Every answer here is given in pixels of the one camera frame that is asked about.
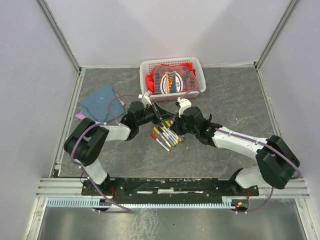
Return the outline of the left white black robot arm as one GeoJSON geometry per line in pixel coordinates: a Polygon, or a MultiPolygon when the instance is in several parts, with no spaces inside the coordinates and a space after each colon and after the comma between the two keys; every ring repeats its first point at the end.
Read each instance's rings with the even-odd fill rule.
{"type": "Polygon", "coordinates": [[[111,187],[108,181],[110,176],[98,159],[105,142],[130,141],[138,134],[140,126],[150,122],[158,125],[174,117],[174,113],[161,108],[157,103],[144,105],[134,101],[120,123],[97,123],[84,118],[67,138],[63,149],[70,155],[72,163],[93,181],[93,190],[99,195],[106,195],[111,187]]]}

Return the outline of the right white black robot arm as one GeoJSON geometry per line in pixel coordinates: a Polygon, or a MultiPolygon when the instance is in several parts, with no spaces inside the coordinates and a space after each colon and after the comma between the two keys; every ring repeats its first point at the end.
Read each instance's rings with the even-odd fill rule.
{"type": "Polygon", "coordinates": [[[256,161],[256,166],[240,168],[232,175],[228,188],[233,195],[239,196],[260,184],[282,190],[290,180],[301,176],[299,160],[281,137],[248,136],[211,120],[198,107],[190,107],[175,117],[170,129],[178,135],[192,134],[204,145],[234,151],[256,161]]]}

